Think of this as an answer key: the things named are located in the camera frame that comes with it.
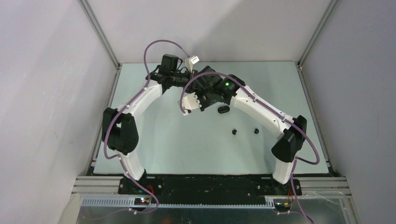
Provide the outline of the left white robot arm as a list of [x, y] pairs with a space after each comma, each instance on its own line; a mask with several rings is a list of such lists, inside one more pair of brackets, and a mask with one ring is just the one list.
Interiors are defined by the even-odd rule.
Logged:
[[161, 63], [148, 72], [144, 85], [130, 100], [103, 112], [104, 156], [120, 161], [124, 175], [131, 179], [129, 187], [136, 194], [143, 194], [148, 188], [148, 182], [142, 178], [146, 170], [136, 149], [139, 142], [136, 119], [171, 87], [185, 87], [198, 73], [193, 68], [197, 62], [198, 56], [183, 60], [175, 55], [163, 55]]

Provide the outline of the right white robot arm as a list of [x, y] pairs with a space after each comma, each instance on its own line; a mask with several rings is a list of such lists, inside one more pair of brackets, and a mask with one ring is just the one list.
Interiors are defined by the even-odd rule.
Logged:
[[284, 195], [289, 191], [289, 180], [297, 153], [308, 140], [307, 120], [304, 116], [292, 117], [282, 112], [257, 95], [237, 76], [216, 72], [209, 66], [189, 81], [186, 90], [194, 96], [197, 105], [187, 107], [187, 100], [183, 99], [185, 112], [193, 109], [203, 111], [215, 103], [225, 103], [241, 110], [267, 128], [277, 139], [271, 148], [276, 159], [272, 173], [272, 190], [277, 195]]

